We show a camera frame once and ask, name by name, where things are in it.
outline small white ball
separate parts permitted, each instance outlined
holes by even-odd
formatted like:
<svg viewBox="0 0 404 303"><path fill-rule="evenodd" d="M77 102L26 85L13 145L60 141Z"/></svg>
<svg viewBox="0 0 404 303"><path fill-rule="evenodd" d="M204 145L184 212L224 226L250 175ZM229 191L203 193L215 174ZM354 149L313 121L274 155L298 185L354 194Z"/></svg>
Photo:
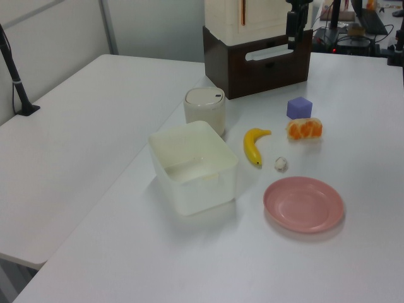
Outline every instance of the small white ball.
<svg viewBox="0 0 404 303"><path fill-rule="evenodd" d="M288 162L285 158L279 157L275 161L275 169L279 172L285 172L288 169Z"/></svg>

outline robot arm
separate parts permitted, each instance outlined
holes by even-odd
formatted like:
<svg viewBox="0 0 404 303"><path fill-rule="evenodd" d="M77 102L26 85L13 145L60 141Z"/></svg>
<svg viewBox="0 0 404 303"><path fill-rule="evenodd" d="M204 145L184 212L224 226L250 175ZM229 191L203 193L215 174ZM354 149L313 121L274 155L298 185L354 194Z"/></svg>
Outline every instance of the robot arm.
<svg viewBox="0 0 404 303"><path fill-rule="evenodd" d="M295 49L296 43L302 41L303 30L309 14L309 3L313 0L286 0L292 5L286 21L286 35L288 36L288 48Z"/></svg>

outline toy orange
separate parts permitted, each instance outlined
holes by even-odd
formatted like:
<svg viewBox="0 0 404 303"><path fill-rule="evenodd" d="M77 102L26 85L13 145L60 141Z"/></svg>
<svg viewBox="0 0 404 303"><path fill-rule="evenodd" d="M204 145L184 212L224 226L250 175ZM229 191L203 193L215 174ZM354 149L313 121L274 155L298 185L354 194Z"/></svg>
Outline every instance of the toy orange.
<svg viewBox="0 0 404 303"><path fill-rule="evenodd" d="M323 132L323 125L317 118L294 119L286 127L288 139L318 138Z"/></svg>

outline brown wooden box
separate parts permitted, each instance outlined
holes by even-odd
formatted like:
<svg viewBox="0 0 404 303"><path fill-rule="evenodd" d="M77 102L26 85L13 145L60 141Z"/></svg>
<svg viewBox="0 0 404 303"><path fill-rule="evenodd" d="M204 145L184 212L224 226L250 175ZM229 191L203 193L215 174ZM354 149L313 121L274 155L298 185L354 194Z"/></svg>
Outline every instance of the brown wooden box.
<svg viewBox="0 0 404 303"><path fill-rule="evenodd" d="M246 54L249 52L287 44L287 36L227 46L203 27L205 74L225 92L228 99L306 81L312 34L312 30L305 31L303 41L297 44L293 53L247 61Z"/></svg>

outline container lid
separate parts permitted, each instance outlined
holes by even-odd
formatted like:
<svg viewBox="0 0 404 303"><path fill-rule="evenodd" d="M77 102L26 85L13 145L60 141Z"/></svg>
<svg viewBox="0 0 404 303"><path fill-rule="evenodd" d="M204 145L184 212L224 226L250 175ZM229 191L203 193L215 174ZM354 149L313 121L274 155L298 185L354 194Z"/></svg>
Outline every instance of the container lid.
<svg viewBox="0 0 404 303"><path fill-rule="evenodd" d="M185 101L194 105L210 105L219 103L225 98L223 90L216 87L193 88L185 96Z"/></svg>

